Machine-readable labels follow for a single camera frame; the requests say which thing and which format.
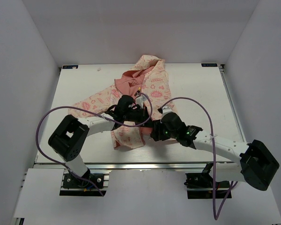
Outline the pink and cream printed jacket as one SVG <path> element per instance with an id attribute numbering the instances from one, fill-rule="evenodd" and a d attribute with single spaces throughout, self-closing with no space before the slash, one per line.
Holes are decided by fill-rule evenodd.
<path id="1" fill-rule="evenodd" d="M 153 55 L 142 55 L 136 64 L 114 80 L 106 89 L 74 104 L 69 114 L 74 117 L 87 118 L 90 113 L 101 114 L 110 106 L 117 104 L 122 95 L 134 96 L 140 90 L 149 97 L 145 102 L 153 120 L 161 119 L 158 108 L 171 99 L 169 76 L 165 70 L 165 60 Z"/>

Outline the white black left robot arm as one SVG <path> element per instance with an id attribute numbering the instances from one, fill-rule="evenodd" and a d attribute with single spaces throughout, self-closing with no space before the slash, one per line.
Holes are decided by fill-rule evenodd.
<path id="1" fill-rule="evenodd" d="M 113 131 L 121 126 L 134 128 L 151 123 L 152 111 L 148 112 L 145 101 L 152 103 L 144 93 L 134 99 L 123 95 L 116 105 L 111 106 L 102 114 L 89 112 L 92 117 L 76 118 L 67 115 L 48 140 L 48 144 L 63 159 L 66 169 L 74 176 L 79 187 L 89 183 L 89 169 L 84 164 L 80 152 L 88 136 L 104 131 Z"/>

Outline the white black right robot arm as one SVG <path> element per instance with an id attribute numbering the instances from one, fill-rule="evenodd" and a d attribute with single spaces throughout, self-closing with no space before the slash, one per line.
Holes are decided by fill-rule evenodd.
<path id="1" fill-rule="evenodd" d="M 200 127 L 187 126 L 174 112 L 153 121 L 150 136 L 155 141 L 172 138 L 184 147 L 216 153 L 230 160 L 230 163 L 207 163 L 198 179 L 208 187 L 222 181 L 240 181 L 266 191 L 280 167 L 263 142 L 253 140 L 245 143 L 212 137 Z"/>

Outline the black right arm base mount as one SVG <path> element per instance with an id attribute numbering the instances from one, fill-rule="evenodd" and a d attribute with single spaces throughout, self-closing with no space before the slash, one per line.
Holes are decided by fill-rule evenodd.
<path id="1" fill-rule="evenodd" d="M 184 185 L 187 190 L 187 198 L 212 199 L 213 178 L 204 173 L 186 173 Z M 228 181 L 217 182 L 215 185 L 215 198 L 223 199 L 228 192 L 230 183 Z"/>

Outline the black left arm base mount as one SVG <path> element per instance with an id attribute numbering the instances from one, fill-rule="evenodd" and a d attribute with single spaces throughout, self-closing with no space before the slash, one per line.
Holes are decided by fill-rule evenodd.
<path id="1" fill-rule="evenodd" d="M 62 176 L 60 196 L 103 197 L 109 185 L 110 171 L 90 170 L 89 181 L 74 177 L 69 171 Z"/>

